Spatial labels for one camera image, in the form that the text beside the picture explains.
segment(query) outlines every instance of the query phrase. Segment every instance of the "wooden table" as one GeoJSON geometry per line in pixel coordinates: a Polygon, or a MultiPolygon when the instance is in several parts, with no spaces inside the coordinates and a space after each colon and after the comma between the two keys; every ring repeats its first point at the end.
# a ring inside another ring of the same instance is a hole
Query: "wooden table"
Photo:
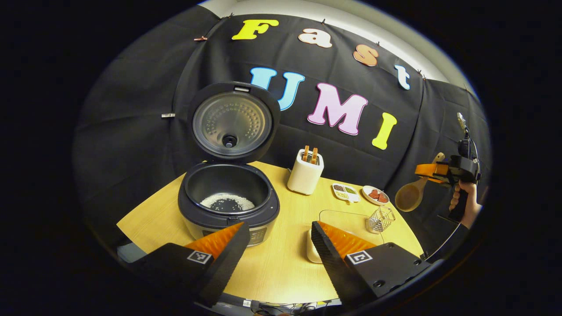
{"type": "MultiPolygon", "coordinates": [[[[338,182],[360,193],[362,186],[320,178],[315,192],[306,196],[287,188],[288,169],[261,162],[250,165],[268,176],[279,196],[280,211],[270,237],[245,250],[225,293],[270,303],[309,303],[338,297],[324,266],[306,257],[307,231],[323,210],[332,210],[320,214],[323,222],[376,245],[382,244],[384,238],[384,242],[392,241],[416,256],[423,253],[414,233],[391,203],[386,206],[393,210],[396,220],[382,234],[372,234],[365,229],[364,220],[376,206],[363,195],[357,203],[339,200],[331,189],[332,183],[338,182]]],[[[117,223],[146,253],[168,242],[186,245],[193,241],[178,208],[178,192],[184,176],[154,193],[117,223]]]]}

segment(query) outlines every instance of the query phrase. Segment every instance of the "black fabric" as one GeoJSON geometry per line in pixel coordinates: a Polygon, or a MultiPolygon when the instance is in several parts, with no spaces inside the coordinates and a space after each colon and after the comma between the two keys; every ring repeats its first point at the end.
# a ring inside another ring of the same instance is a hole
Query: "black fabric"
{"type": "MultiPolygon", "coordinates": [[[[151,194],[180,176],[201,157],[188,116],[193,96],[209,84],[249,83],[250,70],[277,71],[268,90],[281,99],[285,72],[299,73],[292,106],[281,112],[280,126],[262,162],[291,168],[304,145],[317,147],[324,158],[322,176],[343,182],[372,185],[391,201],[404,184],[417,179],[415,165],[429,163],[438,152],[456,155],[462,132],[456,113],[462,112],[478,145],[483,182],[491,166],[486,116],[470,93],[451,84],[423,80],[415,69],[384,47],[346,30],[294,16],[255,14],[219,19],[195,7],[153,29],[126,49],[93,87],[81,114],[74,145],[74,169],[85,217],[100,238],[113,244],[123,237],[116,223],[151,194]],[[249,19],[274,19],[252,40],[232,40],[249,19]],[[303,29],[331,35],[331,48],[301,42],[303,29]],[[207,41],[194,41],[206,36],[207,41]],[[377,66],[356,61],[359,44],[375,48],[377,66]],[[406,68],[410,89],[403,89],[395,65],[406,68]],[[337,88],[343,103],[358,94],[368,100],[358,124],[358,135],[307,121],[319,97],[318,83],[337,88]],[[175,113],[162,119],[163,113],[175,113]],[[382,113],[397,119],[385,150],[372,145],[382,124],[382,113]]],[[[479,186],[479,195],[484,186],[479,186]]],[[[403,216],[422,248],[430,252],[454,226],[446,216],[452,191],[428,183],[415,212],[403,216]]]]}
{"type": "Polygon", "coordinates": [[[132,43],[92,88],[76,124],[72,151],[85,220],[102,241],[124,235],[116,223],[172,181],[170,113],[175,86],[197,42],[219,21],[195,6],[132,43]]]}

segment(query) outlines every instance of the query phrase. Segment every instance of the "wire basket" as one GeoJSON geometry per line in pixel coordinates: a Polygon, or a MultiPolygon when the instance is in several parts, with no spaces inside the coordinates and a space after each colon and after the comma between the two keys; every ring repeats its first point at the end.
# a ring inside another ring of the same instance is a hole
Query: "wire basket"
{"type": "Polygon", "coordinates": [[[396,220],[392,209],[386,206],[378,206],[375,212],[365,221],[367,231],[378,234],[396,220]]]}

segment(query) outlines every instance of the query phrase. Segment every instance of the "small dish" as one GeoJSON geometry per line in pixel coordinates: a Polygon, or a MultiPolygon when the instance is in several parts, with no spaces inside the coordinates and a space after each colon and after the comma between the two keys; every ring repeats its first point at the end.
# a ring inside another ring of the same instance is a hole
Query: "small dish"
{"type": "Polygon", "coordinates": [[[359,197],[359,194],[357,193],[357,190],[350,186],[346,186],[345,184],[333,183],[332,190],[334,191],[336,197],[340,200],[359,202],[359,200],[361,199],[359,197]]]}
{"type": "Polygon", "coordinates": [[[388,204],[388,202],[390,201],[390,199],[388,198],[388,195],[386,195],[386,193],[384,193],[382,190],[377,189],[375,187],[372,186],[364,186],[363,189],[361,189],[361,191],[363,192],[363,196],[365,196],[365,198],[367,200],[369,200],[369,202],[376,204],[376,205],[386,205],[388,204]],[[379,193],[382,193],[384,195],[384,198],[386,198],[387,202],[380,202],[378,199],[376,198],[372,198],[369,196],[369,194],[373,191],[373,190],[377,190],[379,193]]]}

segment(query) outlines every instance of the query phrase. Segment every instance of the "white wall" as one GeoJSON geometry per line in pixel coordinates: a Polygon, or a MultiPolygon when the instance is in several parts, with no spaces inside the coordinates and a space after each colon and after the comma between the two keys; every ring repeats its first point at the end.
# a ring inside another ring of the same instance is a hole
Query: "white wall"
{"type": "Polygon", "coordinates": [[[208,0],[200,3],[219,17],[272,13],[305,17],[346,29],[406,61],[428,79],[474,89],[459,67],[423,35],[376,8],[353,0],[208,0]]]}

